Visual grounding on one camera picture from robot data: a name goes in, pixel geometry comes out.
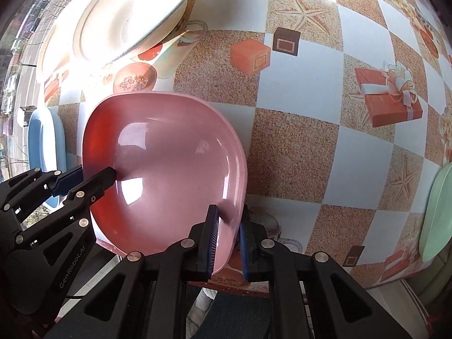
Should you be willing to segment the green square plastic plate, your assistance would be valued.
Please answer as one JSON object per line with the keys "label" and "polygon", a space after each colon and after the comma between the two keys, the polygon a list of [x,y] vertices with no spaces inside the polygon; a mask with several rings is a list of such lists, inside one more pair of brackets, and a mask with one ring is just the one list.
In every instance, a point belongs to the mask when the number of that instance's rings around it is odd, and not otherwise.
{"label": "green square plastic plate", "polygon": [[419,239],[422,262],[432,260],[451,239],[451,163],[436,176],[424,215]]}

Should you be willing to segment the pink square plastic plate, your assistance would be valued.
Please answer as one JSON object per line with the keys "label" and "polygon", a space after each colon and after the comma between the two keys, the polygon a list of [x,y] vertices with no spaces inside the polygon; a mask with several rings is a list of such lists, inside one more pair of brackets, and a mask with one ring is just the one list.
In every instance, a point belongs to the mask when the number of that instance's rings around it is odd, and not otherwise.
{"label": "pink square plastic plate", "polygon": [[231,257],[244,208],[247,161],[232,125],[194,96],[137,92],[110,96],[84,129],[85,178],[104,168],[116,180],[91,209],[120,254],[159,253],[219,209],[214,270]]}

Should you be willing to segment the blue square plastic plate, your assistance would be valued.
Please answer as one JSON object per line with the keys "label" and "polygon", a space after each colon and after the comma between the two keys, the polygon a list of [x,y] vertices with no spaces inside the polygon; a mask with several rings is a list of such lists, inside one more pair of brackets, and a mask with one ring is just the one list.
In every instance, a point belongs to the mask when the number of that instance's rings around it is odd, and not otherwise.
{"label": "blue square plastic plate", "polygon": [[28,164],[43,172],[66,172],[64,126],[60,116],[47,107],[37,108],[28,123]]}

